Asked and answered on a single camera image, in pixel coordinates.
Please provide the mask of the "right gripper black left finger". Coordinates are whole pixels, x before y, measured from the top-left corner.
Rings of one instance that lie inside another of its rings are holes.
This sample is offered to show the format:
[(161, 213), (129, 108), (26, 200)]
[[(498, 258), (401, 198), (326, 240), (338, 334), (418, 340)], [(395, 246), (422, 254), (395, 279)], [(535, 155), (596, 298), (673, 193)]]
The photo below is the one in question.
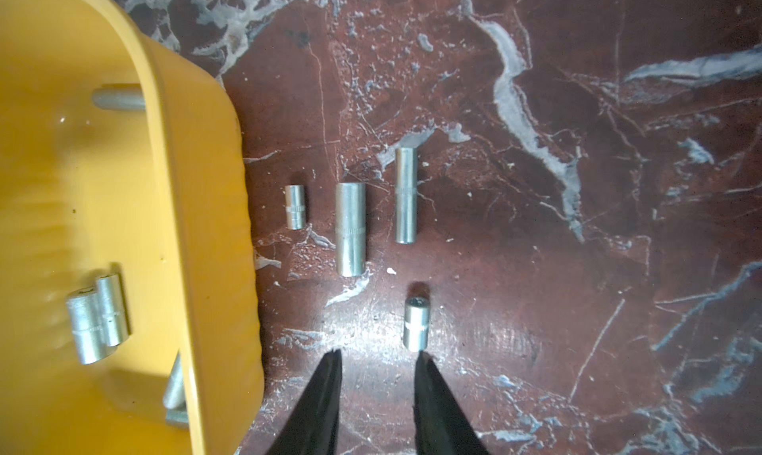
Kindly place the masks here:
[(343, 381), (341, 350), (321, 358), (267, 454), (335, 454)]

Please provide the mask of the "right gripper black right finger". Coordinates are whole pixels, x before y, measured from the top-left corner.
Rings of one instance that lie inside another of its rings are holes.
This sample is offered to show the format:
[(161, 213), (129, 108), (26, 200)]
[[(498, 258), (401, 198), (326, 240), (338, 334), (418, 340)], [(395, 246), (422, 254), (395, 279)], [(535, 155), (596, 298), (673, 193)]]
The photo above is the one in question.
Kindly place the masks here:
[(418, 454), (488, 454), (427, 352), (418, 355), (414, 377)]

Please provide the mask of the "short steel socket front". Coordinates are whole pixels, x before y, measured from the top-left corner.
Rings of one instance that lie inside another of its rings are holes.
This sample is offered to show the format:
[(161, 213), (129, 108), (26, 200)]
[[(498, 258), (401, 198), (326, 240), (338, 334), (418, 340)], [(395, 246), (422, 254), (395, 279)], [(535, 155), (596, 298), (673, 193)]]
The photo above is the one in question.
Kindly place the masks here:
[(403, 344), (411, 352), (424, 351), (428, 347), (431, 304), (428, 298), (411, 296), (406, 299), (404, 313)]

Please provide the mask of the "short steel socket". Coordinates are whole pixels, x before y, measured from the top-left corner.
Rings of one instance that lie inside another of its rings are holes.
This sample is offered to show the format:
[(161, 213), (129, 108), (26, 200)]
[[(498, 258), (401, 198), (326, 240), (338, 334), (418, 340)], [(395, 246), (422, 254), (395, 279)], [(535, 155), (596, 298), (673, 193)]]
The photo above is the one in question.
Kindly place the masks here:
[(304, 229), (307, 222), (305, 187), (300, 184), (285, 186), (286, 224), (289, 230)]
[(428, 298), (411, 296), (406, 299), (404, 313), (403, 344), (411, 352), (424, 351), (428, 347), (431, 304)]

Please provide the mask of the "thin long steel socket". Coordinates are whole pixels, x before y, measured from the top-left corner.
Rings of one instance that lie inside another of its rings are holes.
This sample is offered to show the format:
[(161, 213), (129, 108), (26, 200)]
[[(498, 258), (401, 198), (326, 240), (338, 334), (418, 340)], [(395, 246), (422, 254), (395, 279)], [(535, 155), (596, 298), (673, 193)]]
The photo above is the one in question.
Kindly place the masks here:
[(417, 150), (397, 149), (395, 163), (395, 241), (410, 245), (416, 242), (417, 237)]

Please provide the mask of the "yellow plastic storage tray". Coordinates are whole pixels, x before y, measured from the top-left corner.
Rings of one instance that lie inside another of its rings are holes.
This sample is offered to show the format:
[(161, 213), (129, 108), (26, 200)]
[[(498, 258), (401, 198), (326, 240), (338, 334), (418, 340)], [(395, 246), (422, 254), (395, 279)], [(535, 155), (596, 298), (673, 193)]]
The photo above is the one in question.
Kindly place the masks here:
[[(130, 336), (83, 365), (65, 302), (111, 274)], [(2, 452), (232, 454), (259, 329), (222, 86), (111, 0), (1, 0)], [(165, 421), (178, 353), (188, 429)]]

